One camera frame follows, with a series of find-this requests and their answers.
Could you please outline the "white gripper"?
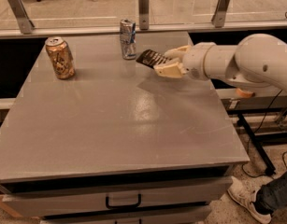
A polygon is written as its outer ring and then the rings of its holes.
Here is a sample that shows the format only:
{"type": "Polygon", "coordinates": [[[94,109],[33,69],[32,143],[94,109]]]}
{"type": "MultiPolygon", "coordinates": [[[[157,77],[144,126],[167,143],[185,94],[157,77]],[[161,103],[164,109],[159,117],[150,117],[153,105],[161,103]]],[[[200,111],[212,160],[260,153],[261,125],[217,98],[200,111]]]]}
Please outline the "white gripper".
{"type": "Polygon", "coordinates": [[[205,72],[205,59],[213,46],[213,42],[201,42],[192,47],[186,45],[169,49],[164,56],[173,60],[155,65],[154,70],[159,77],[170,78],[182,78],[188,70],[187,75],[192,79],[209,80],[205,72]]]}

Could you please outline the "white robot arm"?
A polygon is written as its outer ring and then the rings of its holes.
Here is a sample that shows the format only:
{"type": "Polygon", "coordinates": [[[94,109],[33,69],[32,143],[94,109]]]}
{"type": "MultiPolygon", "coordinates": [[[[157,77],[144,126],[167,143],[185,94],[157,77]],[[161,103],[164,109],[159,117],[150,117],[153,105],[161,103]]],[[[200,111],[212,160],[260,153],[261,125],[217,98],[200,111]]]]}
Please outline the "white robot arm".
{"type": "Polygon", "coordinates": [[[287,44],[273,35],[255,34],[236,45],[201,42],[164,53],[166,63],[154,66],[160,77],[219,79],[252,91],[277,87],[287,92],[287,44]]]}

